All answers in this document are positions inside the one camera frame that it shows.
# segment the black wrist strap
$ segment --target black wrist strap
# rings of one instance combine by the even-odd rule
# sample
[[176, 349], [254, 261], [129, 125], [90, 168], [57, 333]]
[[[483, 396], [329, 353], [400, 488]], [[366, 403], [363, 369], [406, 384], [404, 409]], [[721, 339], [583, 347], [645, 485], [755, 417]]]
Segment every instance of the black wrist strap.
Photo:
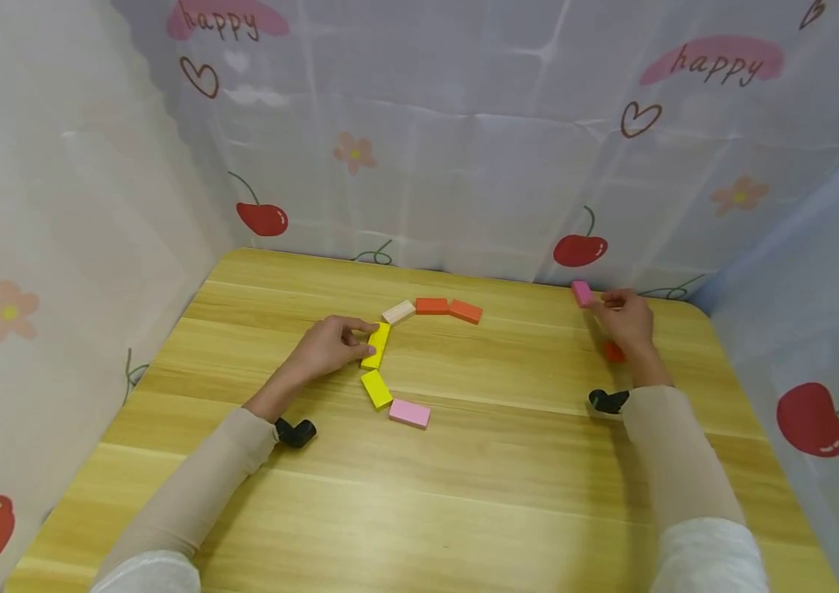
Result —
[[629, 398], [629, 391], [618, 391], [617, 393], [608, 394], [603, 389], [594, 389], [587, 397], [594, 410], [603, 413], [620, 413], [620, 408], [623, 407]]

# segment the curtain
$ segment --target curtain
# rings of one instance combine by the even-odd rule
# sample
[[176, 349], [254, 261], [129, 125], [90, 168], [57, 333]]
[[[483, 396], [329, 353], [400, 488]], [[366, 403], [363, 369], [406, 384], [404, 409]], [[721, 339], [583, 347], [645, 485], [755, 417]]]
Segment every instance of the curtain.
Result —
[[696, 301], [839, 580], [839, 170]]
[[839, 162], [839, 2], [114, 5], [258, 247], [686, 299]]
[[112, 7], [0, 2], [0, 587], [238, 245], [196, 170]]

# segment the flower print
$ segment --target flower print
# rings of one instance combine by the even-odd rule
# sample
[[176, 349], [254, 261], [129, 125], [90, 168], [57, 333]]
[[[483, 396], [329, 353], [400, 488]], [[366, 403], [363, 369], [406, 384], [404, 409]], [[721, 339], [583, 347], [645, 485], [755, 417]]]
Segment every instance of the flower print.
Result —
[[739, 177], [729, 189], [718, 189], [711, 196], [713, 202], [718, 202], [719, 210], [716, 216], [721, 217], [732, 208], [752, 210], [765, 195], [768, 195], [768, 183], [755, 183], [748, 175]]
[[25, 339], [37, 337], [37, 329], [27, 315], [37, 311], [40, 299], [33, 292], [21, 292], [17, 283], [0, 282], [0, 343], [10, 332]]
[[347, 170], [350, 175], [356, 175], [361, 165], [364, 167], [376, 167], [376, 159], [373, 157], [373, 142], [369, 138], [358, 140], [349, 132], [340, 132], [337, 136], [338, 146], [333, 149], [333, 158], [347, 163]]

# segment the red block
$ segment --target red block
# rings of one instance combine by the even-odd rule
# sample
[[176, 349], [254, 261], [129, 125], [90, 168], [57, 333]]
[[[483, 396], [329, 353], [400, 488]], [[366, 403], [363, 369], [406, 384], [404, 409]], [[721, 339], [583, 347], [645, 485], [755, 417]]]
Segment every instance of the red block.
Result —
[[608, 361], [614, 364], [623, 364], [627, 361], [627, 356], [623, 354], [620, 346], [610, 341], [610, 339], [603, 343], [603, 355], [607, 357]]
[[448, 315], [449, 299], [417, 299], [417, 315]]
[[467, 302], [452, 299], [452, 304], [449, 305], [449, 314], [452, 317], [458, 317], [461, 320], [467, 320], [470, 324], [478, 325], [482, 319], [482, 310], [475, 305], [469, 305]]

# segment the wooden block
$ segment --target wooden block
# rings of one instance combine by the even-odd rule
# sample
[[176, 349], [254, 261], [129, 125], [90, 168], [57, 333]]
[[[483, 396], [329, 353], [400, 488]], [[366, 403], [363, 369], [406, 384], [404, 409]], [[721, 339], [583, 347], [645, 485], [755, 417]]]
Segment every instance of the wooden block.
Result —
[[482, 319], [482, 310], [475, 305], [469, 305], [467, 302], [452, 299], [449, 305], [449, 314], [452, 317], [458, 317], [461, 320], [467, 320], [470, 324], [478, 325]]
[[389, 324], [380, 322], [380, 329], [370, 334], [370, 344], [376, 348], [376, 354], [363, 358], [361, 368], [380, 368], [383, 353], [386, 352], [386, 341], [389, 339]]
[[426, 406], [412, 404], [412, 402], [402, 401], [401, 399], [394, 399], [393, 406], [389, 408], [390, 420], [421, 429], [429, 426], [430, 414], [432, 414], [432, 411]]
[[386, 381], [383, 381], [383, 377], [380, 376], [380, 371], [370, 371], [361, 376], [361, 381], [366, 388], [366, 393], [370, 396], [370, 401], [373, 401], [373, 407], [377, 410], [393, 403], [393, 396], [386, 387]]
[[417, 315], [448, 315], [449, 299], [417, 299]]
[[614, 364], [623, 364], [627, 361], [627, 356], [623, 353], [623, 350], [612, 339], [603, 343], [603, 354], [608, 361]]
[[389, 325], [396, 325], [399, 322], [404, 322], [406, 319], [413, 317], [417, 312], [417, 308], [409, 301], [402, 301], [399, 305], [392, 308], [392, 310], [383, 313], [383, 319]]
[[591, 287], [588, 287], [587, 282], [583, 280], [571, 282], [571, 291], [574, 292], [577, 305], [580, 305], [580, 308], [587, 308], [594, 301], [594, 293], [591, 292]]

